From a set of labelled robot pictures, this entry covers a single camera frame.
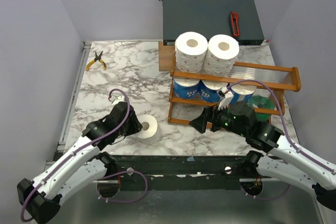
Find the plain white paper roll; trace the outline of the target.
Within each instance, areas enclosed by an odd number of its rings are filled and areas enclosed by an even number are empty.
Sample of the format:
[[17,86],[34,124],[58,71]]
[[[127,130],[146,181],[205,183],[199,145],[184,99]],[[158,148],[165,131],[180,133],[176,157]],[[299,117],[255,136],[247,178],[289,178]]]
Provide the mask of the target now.
[[138,116],[138,120],[142,125],[142,129],[135,135],[137,139],[154,143],[160,139],[160,128],[155,117],[143,114]]

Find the blue paper roll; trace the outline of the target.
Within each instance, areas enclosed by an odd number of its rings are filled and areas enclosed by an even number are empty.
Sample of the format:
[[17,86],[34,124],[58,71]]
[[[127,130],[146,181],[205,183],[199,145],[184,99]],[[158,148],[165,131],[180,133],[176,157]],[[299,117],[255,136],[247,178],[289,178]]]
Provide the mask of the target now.
[[239,101],[244,101],[248,103],[249,99],[254,95],[256,91],[255,86],[249,86],[244,84],[236,84],[229,88],[229,90],[233,93],[234,97],[229,105],[232,105]]

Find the blue object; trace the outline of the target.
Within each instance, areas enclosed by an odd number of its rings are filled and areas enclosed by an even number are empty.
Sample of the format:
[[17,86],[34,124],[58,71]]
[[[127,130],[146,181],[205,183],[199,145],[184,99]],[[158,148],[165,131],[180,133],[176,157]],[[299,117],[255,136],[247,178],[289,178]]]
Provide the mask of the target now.
[[173,90],[177,97],[181,99],[191,99],[198,94],[200,79],[173,78]]

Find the green paper roll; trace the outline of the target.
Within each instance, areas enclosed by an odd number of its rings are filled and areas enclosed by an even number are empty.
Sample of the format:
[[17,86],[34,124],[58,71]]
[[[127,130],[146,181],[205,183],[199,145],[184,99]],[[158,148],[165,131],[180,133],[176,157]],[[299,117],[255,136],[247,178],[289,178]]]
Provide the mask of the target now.
[[[268,109],[268,110],[274,110],[275,105],[274,103],[265,97],[262,97],[260,95],[254,95],[252,96],[249,101],[248,105],[253,108],[259,108],[259,109]],[[270,119],[270,114],[263,114],[263,113],[256,113],[257,120],[261,122],[267,122]]]

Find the white red-dotted paper roll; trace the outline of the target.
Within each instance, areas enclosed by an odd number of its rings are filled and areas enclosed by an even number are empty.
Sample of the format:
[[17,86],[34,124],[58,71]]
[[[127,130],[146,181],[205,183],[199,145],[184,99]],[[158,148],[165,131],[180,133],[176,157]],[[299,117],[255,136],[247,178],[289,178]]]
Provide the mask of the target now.
[[208,49],[207,39],[196,32],[180,34],[175,41],[176,66],[182,72],[201,71]]

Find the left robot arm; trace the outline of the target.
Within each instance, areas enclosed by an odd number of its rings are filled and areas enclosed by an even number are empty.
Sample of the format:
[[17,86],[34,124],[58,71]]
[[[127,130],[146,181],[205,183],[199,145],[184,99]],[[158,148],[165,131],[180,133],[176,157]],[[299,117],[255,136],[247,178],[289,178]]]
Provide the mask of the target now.
[[113,102],[112,111],[89,123],[64,155],[34,179],[17,184],[22,222],[48,223],[74,194],[95,180],[112,179],[122,173],[104,148],[142,130],[127,99]]

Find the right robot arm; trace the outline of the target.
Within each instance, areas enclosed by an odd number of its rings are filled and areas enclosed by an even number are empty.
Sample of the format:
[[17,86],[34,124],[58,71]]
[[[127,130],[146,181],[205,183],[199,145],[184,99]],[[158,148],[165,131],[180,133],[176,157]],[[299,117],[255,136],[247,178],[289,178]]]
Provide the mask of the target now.
[[212,124],[212,132],[225,129],[244,137],[254,148],[241,165],[246,177],[259,174],[276,178],[313,192],[321,205],[335,210],[335,164],[292,142],[281,129],[258,121],[246,102],[237,102],[227,109],[206,107],[189,125],[203,134],[208,123]]

